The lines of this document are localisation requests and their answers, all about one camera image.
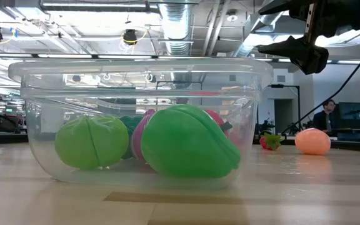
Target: person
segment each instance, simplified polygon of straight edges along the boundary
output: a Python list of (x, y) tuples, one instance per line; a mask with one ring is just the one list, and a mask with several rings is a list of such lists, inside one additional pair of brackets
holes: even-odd
[(313, 117), (313, 127), (326, 133), (331, 133), (331, 113), (334, 111), (336, 103), (332, 99), (329, 99), (325, 101), (322, 105), (323, 111), (316, 113)]

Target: clear plastic container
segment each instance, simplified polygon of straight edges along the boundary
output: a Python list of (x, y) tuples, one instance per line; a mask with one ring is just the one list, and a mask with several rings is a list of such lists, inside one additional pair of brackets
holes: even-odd
[(52, 177), (223, 188), (252, 146), (273, 69), (237, 58), (48, 61), (10, 65), (9, 77), (21, 81), (31, 150)]

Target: orange toy fruit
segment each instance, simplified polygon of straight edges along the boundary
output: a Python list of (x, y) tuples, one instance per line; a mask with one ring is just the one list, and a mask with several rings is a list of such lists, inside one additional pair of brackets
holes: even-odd
[(304, 154), (323, 155), (330, 150), (329, 136), (318, 129), (306, 129), (297, 134), (295, 146)]

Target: wooden table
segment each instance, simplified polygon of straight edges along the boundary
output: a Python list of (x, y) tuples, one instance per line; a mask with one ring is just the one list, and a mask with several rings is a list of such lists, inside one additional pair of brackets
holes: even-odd
[(232, 186), (187, 191), (59, 182), (27, 144), (5, 144), (0, 224), (360, 225), (360, 152), (305, 156), (294, 146), (255, 146)]

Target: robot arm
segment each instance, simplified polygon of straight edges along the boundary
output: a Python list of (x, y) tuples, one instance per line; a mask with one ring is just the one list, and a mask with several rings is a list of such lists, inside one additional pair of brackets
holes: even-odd
[(257, 48), (260, 53), (290, 58), (305, 74), (320, 73), (326, 67), (329, 52), (315, 46), (318, 36), (330, 38), (338, 29), (360, 29), (360, 0), (274, 0), (259, 13), (287, 10), (292, 18), (306, 21), (304, 36)]

